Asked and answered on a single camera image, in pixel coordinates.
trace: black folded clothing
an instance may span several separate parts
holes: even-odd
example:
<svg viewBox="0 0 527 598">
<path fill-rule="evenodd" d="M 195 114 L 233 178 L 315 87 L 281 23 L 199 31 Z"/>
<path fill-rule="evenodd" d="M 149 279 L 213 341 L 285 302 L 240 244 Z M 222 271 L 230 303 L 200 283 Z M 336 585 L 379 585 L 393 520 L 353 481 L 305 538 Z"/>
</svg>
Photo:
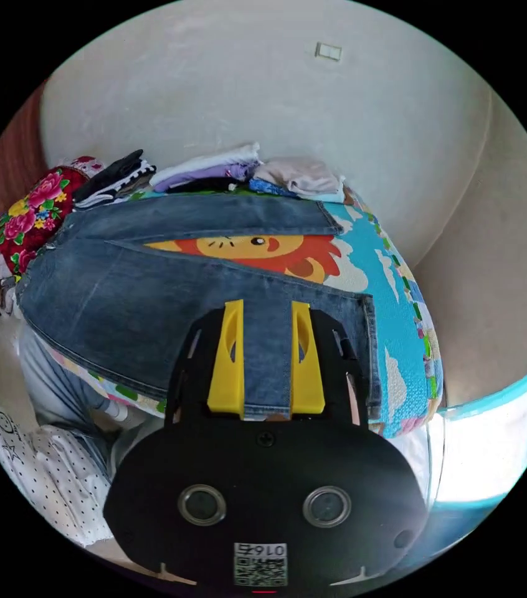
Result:
<svg viewBox="0 0 527 598">
<path fill-rule="evenodd" d="M 200 193 L 204 191 L 212 191 L 216 193 L 222 193 L 228 191 L 228 185 L 236 185 L 237 187 L 247 187 L 244 183 L 233 179 L 229 176 L 216 177 L 210 179 L 196 179 L 190 183 L 184 183 L 171 187 L 166 190 L 166 193 Z"/>
<path fill-rule="evenodd" d="M 74 203 L 87 199 L 97 191 L 113 185 L 120 179 L 127 177 L 141 167 L 141 155 L 143 150 L 136 149 L 128 156 L 112 162 L 107 168 L 89 179 L 82 187 L 79 187 L 72 194 Z"/>
</svg>

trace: stack of folded clothes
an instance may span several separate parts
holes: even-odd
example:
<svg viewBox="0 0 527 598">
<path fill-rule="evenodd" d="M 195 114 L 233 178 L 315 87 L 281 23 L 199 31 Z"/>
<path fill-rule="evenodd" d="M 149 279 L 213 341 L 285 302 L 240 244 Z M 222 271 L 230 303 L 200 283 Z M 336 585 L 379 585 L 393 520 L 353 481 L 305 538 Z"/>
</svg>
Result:
<svg viewBox="0 0 527 598">
<path fill-rule="evenodd" d="M 222 153 L 199 156 L 157 172 L 150 183 L 157 193 L 232 191 L 250 179 L 262 164 L 258 151 L 259 144 L 252 143 Z"/>
<path fill-rule="evenodd" d="M 124 202 L 146 187 L 157 169 L 142 155 L 139 149 L 116 160 L 77 189 L 72 196 L 74 211 Z"/>
<path fill-rule="evenodd" d="M 311 158 L 275 158 L 258 166 L 249 189 L 286 197 L 344 203 L 344 177 Z"/>
</svg>

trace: purple folded clothing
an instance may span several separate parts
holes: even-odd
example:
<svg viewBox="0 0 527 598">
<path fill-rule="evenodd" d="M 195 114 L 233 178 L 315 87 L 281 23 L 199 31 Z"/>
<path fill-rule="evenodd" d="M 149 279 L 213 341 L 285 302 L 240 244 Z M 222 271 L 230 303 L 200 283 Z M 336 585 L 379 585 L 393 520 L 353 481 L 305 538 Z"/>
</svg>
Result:
<svg viewBox="0 0 527 598">
<path fill-rule="evenodd" d="M 245 181 L 251 177 L 253 171 L 258 166 L 259 162 L 251 162 L 249 164 L 220 164 L 219 166 L 211 166 L 202 170 L 175 174 L 158 183 L 153 190 L 157 193 L 164 193 L 171 187 L 191 183 L 199 179 L 221 179 L 226 176 L 238 181 Z"/>
</svg>

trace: floral pattern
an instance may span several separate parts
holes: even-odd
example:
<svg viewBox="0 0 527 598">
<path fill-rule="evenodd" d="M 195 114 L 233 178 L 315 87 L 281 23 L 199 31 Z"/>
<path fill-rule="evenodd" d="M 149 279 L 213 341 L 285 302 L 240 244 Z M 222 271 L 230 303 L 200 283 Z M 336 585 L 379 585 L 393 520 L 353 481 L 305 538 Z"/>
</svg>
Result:
<svg viewBox="0 0 527 598">
<path fill-rule="evenodd" d="M 14 241 L 16 245 L 22 245 L 25 235 L 33 228 L 54 230 L 56 220 L 62 218 L 62 210 L 56 205 L 58 202 L 66 201 L 64 190 L 70 184 L 70 180 L 62 176 L 62 170 L 47 174 L 31 190 L 29 195 L 19 202 L 16 202 L 0 218 L 0 245 L 7 239 Z M 17 268 L 15 272 L 21 272 L 21 263 L 13 261 Z"/>
<path fill-rule="evenodd" d="M 40 248 L 72 212 L 72 194 L 101 170 L 93 158 L 78 158 L 70 166 L 52 168 L 0 218 L 0 253 L 12 274 L 22 275 Z"/>
</svg>

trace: blue folded clothing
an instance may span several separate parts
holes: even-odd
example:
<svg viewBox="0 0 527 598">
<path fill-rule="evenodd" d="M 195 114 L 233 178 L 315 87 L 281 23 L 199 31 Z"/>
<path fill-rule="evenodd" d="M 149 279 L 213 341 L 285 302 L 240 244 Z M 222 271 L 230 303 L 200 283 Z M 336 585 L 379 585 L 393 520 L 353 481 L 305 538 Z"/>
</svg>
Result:
<svg viewBox="0 0 527 598">
<path fill-rule="evenodd" d="M 279 195 L 282 197 L 292 197 L 294 199 L 309 199 L 313 201 L 321 201 L 321 202 L 329 202 L 332 204 L 342 204 L 344 203 L 344 191 L 341 185 L 338 193 L 332 194 L 322 194 L 317 196 L 302 196 L 298 195 L 297 193 L 293 193 L 284 187 L 280 187 L 278 185 L 274 185 L 274 183 L 270 183 L 268 181 L 263 181 L 262 179 L 251 179 L 249 181 L 249 189 L 251 191 L 255 191 L 256 193 L 268 193 L 270 195 Z"/>
</svg>

